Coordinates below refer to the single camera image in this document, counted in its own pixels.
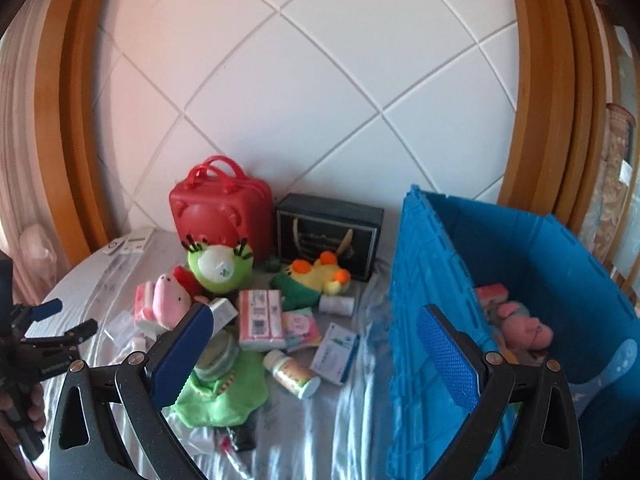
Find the person's left hand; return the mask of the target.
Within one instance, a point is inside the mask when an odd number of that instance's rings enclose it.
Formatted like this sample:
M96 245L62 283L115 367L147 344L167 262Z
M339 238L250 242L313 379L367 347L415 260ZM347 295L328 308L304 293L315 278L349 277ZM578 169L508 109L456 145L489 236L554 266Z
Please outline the person's left hand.
M35 430L40 432L43 430L44 424L46 423L42 385L33 385L32 390L30 390L29 397L30 401L27 403L27 415ZM14 408L13 400L6 392L1 393L0 400L2 412L8 412L11 408Z

